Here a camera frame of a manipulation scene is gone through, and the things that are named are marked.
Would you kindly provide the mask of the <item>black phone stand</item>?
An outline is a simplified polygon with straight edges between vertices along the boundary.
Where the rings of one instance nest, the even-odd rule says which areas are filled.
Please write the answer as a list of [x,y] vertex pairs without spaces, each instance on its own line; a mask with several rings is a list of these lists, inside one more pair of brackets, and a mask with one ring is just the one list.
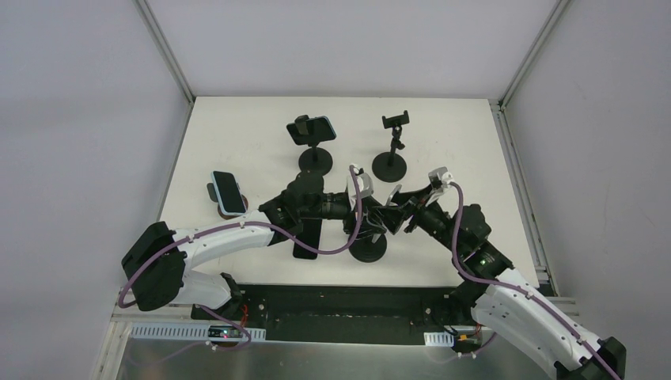
[[373,263],[385,255],[387,246],[385,234],[373,234],[355,240],[348,251],[353,258],[362,263]]
[[392,140],[390,150],[378,154],[373,159],[372,170],[377,179],[386,183],[394,183],[400,181],[407,172],[407,163],[397,151],[405,148],[400,138],[403,126],[410,123],[409,113],[404,110],[398,116],[382,116],[381,120],[384,129],[391,130]]
[[331,170],[333,165],[332,156],[327,150],[319,148],[318,145],[308,146],[308,150],[304,151],[299,157],[298,164],[301,171],[309,170],[325,175]]

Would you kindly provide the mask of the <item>black phone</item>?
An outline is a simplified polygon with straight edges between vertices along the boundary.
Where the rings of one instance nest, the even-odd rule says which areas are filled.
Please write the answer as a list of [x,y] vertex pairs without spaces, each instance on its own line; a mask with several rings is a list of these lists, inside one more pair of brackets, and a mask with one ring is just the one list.
[[[297,239],[313,249],[319,249],[322,221],[320,219],[303,219],[302,221],[303,230],[297,235]],[[295,243],[292,256],[299,260],[315,260],[318,254]]]

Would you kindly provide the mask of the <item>blue-cased phone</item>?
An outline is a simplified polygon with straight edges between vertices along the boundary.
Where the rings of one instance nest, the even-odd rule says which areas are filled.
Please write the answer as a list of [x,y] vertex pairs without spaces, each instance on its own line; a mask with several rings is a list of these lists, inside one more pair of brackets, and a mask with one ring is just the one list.
[[326,116],[299,116],[287,124],[286,129],[297,146],[315,146],[336,139],[336,132]]

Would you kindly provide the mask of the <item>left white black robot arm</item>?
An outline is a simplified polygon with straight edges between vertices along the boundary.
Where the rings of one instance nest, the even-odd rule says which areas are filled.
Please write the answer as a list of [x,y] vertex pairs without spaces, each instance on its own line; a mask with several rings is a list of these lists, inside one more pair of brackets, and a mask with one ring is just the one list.
[[234,319],[241,310],[234,281],[228,274],[208,275],[196,267],[225,255],[292,241],[315,253],[304,224],[312,220],[343,220],[348,240],[334,255],[349,249],[364,235],[363,200],[373,193],[368,173],[349,168],[344,192],[324,192],[322,176],[299,173],[278,196],[257,210],[214,225],[170,229],[166,222],[149,225],[121,260],[127,283],[117,300],[122,309],[137,306],[147,312],[168,304],[197,305],[212,309],[222,320]]

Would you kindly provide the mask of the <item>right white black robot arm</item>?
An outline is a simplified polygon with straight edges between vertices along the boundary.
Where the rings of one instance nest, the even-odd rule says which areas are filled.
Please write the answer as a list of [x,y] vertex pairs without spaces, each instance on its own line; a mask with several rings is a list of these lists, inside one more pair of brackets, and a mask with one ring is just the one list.
[[454,215],[443,211],[436,184],[413,192],[395,188],[380,211],[389,230],[406,222],[445,246],[463,282],[450,295],[457,323],[489,328],[526,354],[551,379],[623,379],[627,349],[614,336],[600,338],[550,302],[489,242],[491,228],[478,203],[466,204],[459,184]]

